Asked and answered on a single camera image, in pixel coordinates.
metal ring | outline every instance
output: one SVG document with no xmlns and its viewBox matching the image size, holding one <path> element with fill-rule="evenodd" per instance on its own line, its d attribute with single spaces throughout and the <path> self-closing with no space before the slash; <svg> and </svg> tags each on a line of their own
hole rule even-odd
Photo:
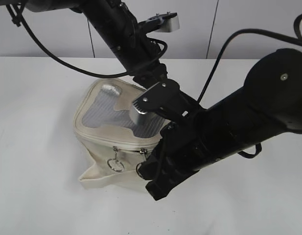
<svg viewBox="0 0 302 235">
<path fill-rule="evenodd" d="M 118 170 L 118 169 L 114 168 L 111 165 L 111 161 L 114 161 L 116 164 L 119 164 L 122 169 Z M 118 173 L 123 172 L 125 170 L 125 166 L 123 165 L 123 163 L 115 158 L 107 160 L 107 165 L 109 166 L 110 169 L 112 169 L 113 171 L 118 172 Z"/>
<path fill-rule="evenodd" d="M 136 166 L 136 173 L 137 173 L 137 175 L 140 177 L 140 178 L 142 178 L 142 179 L 144 179 L 144 177 L 141 175 L 141 173 L 139 172 L 139 168 L 140 168 L 140 166 L 142 165 L 142 163 L 139 163 L 137 166 Z"/>
</svg>

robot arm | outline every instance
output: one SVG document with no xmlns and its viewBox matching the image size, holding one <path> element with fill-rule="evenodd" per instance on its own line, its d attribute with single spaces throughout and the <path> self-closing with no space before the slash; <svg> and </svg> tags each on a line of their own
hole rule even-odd
<svg viewBox="0 0 302 235">
<path fill-rule="evenodd" d="M 17 2 L 0 0 L 0 5 Z M 302 53 L 297 50 L 281 49 L 266 56 L 251 69 L 242 88 L 204 109 L 167 78 L 166 66 L 156 59 L 161 49 L 146 36 L 171 26 L 176 13 L 138 23 L 121 0 L 28 0 L 26 7 L 35 12 L 70 8 L 84 13 L 123 66 L 135 71 L 130 74 L 134 81 L 148 89 L 133 106 L 144 115 L 154 112 L 171 120 L 138 169 L 150 180 L 146 188 L 155 200 L 203 167 L 235 153 L 252 158 L 261 151 L 262 141 L 281 133 L 302 134 Z M 302 46 L 302 40 L 290 40 Z M 256 154 L 243 152 L 253 145 Z"/>
</svg>

white table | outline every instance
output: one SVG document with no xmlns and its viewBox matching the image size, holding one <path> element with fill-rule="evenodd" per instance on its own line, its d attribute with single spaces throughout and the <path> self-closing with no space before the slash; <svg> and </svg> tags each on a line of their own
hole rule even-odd
<svg viewBox="0 0 302 235">
<path fill-rule="evenodd" d="M 123 71 L 116 59 L 66 60 Z M 213 64 L 163 62 L 195 98 Z M 222 61 L 205 107 L 241 87 L 255 62 Z M 49 58 L 0 58 L 0 235 L 302 234 L 299 135 L 266 141 L 253 160 L 235 155 L 209 166 L 158 202 L 116 186 L 84 190 L 77 178 L 88 165 L 72 117 L 94 80 Z"/>
</svg>

bolt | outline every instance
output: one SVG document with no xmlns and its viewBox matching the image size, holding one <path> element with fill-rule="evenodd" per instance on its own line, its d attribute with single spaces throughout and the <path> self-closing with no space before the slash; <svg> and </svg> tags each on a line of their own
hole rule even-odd
<svg viewBox="0 0 302 235">
<path fill-rule="evenodd" d="M 284 73 L 283 75 L 281 75 L 280 79 L 281 79 L 281 81 L 285 81 L 288 79 L 288 77 L 289 77 L 289 75 L 287 73 Z"/>
</svg>

cable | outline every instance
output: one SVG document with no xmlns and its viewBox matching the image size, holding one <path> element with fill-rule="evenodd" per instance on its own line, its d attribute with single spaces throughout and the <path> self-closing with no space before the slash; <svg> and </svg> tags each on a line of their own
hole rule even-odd
<svg viewBox="0 0 302 235">
<path fill-rule="evenodd" d="M 274 38 L 274 39 L 277 39 L 277 40 L 280 40 L 280 41 L 283 41 L 283 42 L 287 42 L 287 43 L 290 43 L 290 44 L 294 44 L 294 45 L 298 45 L 298 46 L 301 46 L 302 47 L 302 40 L 301 39 L 297 39 L 297 38 L 293 38 L 293 37 L 289 37 L 289 36 L 286 36 L 286 35 L 283 35 L 283 34 L 279 34 L 279 33 L 275 33 L 275 32 L 271 32 L 271 31 L 267 31 L 267 30 L 264 30 L 264 29 L 256 29 L 256 28 L 247 28 L 247 29 L 242 29 L 242 30 L 239 30 L 237 32 L 235 32 L 234 34 L 232 34 L 227 40 L 226 42 L 224 43 L 224 45 L 222 46 L 218 56 L 217 56 L 217 59 L 215 61 L 215 64 L 209 74 L 209 77 L 201 91 L 201 94 L 199 96 L 199 98 L 197 99 L 198 103 L 200 103 L 202 101 L 202 98 L 210 84 L 210 81 L 212 80 L 213 76 L 214 76 L 214 73 L 217 69 L 217 66 L 220 62 L 220 59 L 222 57 L 222 55 L 224 54 L 228 44 L 238 35 L 241 35 L 241 34 L 249 34 L 249 33 L 252 33 L 252 34 L 259 34 L 259 35 L 263 35 L 263 36 L 266 36 L 266 37 L 269 37 L 269 38 Z"/>
<path fill-rule="evenodd" d="M 300 25 L 302 22 L 302 14 L 296 17 L 293 23 L 293 29 L 298 39 L 302 40 L 302 34 L 300 30 Z"/>
<path fill-rule="evenodd" d="M 160 45 L 163 45 L 163 49 L 160 51 L 160 53 L 154 58 L 152 59 L 150 62 L 148 62 L 148 64 L 146 65 L 143 65 L 141 67 L 138 67 L 137 69 L 135 70 L 131 70 L 131 71 L 127 71 L 127 72 L 122 72 L 122 73 L 118 73 L 118 74 L 111 74 L 111 75 L 105 75 L 105 74 L 98 74 L 98 73 L 93 73 L 93 72 L 89 72 L 89 71 L 86 71 L 86 70 L 83 70 L 83 69 L 80 69 L 78 67 L 75 67 L 61 59 L 59 59 L 57 56 L 55 56 L 54 54 L 52 54 L 40 41 L 39 39 L 34 35 L 34 33 L 32 32 L 32 30 L 30 29 L 29 25 L 27 24 L 27 22 L 25 21 L 22 13 L 20 12 L 18 6 L 16 4 L 13 4 L 12 5 L 14 10 L 16 11 L 17 13 L 17 17 L 19 17 L 19 20 L 20 22 L 23 24 L 23 27 L 25 28 L 25 30 L 28 32 L 29 36 L 32 38 L 32 40 L 38 45 L 38 47 L 45 53 L 47 54 L 49 57 L 51 57 L 53 60 L 55 60 L 56 62 L 60 63 L 61 65 L 63 66 L 66 66 L 72 70 L 75 70 L 77 72 L 80 72 L 80 73 L 83 73 L 85 75 L 88 75 L 88 76 L 92 76 L 92 77 L 97 77 L 97 78 L 118 78 L 118 77 L 124 77 L 124 76 L 127 76 L 127 75 L 131 75 L 131 74 L 134 74 L 142 69 L 145 69 L 146 67 L 148 67 L 150 64 L 154 63 L 155 61 L 157 61 L 158 59 L 160 59 L 164 54 L 165 52 L 167 51 L 168 49 L 168 45 L 166 42 L 164 41 L 161 41 L 161 40 L 158 40 L 158 39 L 153 39 L 153 38 L 150 38 L 150 40 L 160 44 Z"/>
</svg>

